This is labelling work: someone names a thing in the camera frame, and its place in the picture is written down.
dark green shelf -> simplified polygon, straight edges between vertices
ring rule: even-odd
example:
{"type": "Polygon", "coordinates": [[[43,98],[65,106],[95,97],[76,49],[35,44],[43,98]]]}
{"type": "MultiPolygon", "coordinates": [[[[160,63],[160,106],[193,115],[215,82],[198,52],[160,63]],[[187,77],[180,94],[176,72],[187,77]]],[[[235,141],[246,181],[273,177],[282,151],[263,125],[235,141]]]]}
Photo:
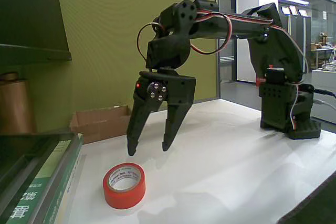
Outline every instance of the dark green shelf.
{"type": "Polygon", "coordinates": [[[0,44],[0,65],[26,65],[71,60],[71,53],[53,50],[0,44]]]}

ceiling light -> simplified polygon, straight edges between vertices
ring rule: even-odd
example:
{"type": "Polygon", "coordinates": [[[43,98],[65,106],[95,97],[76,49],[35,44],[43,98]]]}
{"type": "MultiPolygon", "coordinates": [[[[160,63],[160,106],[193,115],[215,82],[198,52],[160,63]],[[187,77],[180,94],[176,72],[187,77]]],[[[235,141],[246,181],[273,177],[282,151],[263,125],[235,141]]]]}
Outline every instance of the ceiling light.
{"type": "Polygon", "coordinates": [[[289,1],[289,2],[300,4],[300,5],[309,5],[309,2],[303,1],[303,0],[284,0],[284,1],[289,1]]]}

red tape roll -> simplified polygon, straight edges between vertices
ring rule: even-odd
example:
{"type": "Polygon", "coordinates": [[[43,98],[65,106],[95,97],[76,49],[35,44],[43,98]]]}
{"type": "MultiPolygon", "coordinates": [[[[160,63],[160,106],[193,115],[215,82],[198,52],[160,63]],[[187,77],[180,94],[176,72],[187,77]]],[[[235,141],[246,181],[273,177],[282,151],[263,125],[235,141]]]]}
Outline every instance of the red tape roll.
{"type": "Polygon", "coordinates": [[[145,195],[145,173],[134,163],[117,165],[106,173],[103,188],[105,200],[111,207],[117,209],[133,207],[145,195]]]}

cardboard box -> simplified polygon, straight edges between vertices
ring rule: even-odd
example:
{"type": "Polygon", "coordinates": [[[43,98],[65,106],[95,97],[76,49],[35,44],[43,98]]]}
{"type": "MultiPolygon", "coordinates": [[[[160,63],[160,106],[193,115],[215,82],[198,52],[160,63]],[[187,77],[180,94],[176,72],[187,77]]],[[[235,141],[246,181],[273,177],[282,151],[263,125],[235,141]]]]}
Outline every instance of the cardboard box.
{"type": "Polygon", "coordinates": [[[76,111],[72,116],[70,128],[74,132],[82,133],[83,143],[88,144],[125,135],[130,117],[127,106],[76,111]]]}

white table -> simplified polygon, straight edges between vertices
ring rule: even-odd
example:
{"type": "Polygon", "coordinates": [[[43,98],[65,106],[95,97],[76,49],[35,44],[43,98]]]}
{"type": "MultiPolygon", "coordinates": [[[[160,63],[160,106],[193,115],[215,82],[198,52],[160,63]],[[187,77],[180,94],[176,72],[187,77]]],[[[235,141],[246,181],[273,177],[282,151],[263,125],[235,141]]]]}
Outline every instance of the white table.
{"type": "Polygon", "coordinates": [[[290,140],[259,128],[260,111],[224,100],[193,105],[167,152],[166,111],[151,114],[133,157],[126,136],[85,145],[69,223],[275,223],[336,170],[336,134],[290,140]],[[102,179],[134,162],[144,199],[129,210],[105,202],[102,179]]]}
{"type": "MultiPolygon", "coordinates": [[[[329,90],[336,93],[336,72],[313,70],[311,84],[317,89],[329,90]]],[[[314,98],[323,100],[333,106],[336,106],[336,99],[329,95],[315,93],[314,98]]],[[[336,124],[336,111],[329,106],[314,104],[311,110],[311,115],[336,124]]]]}

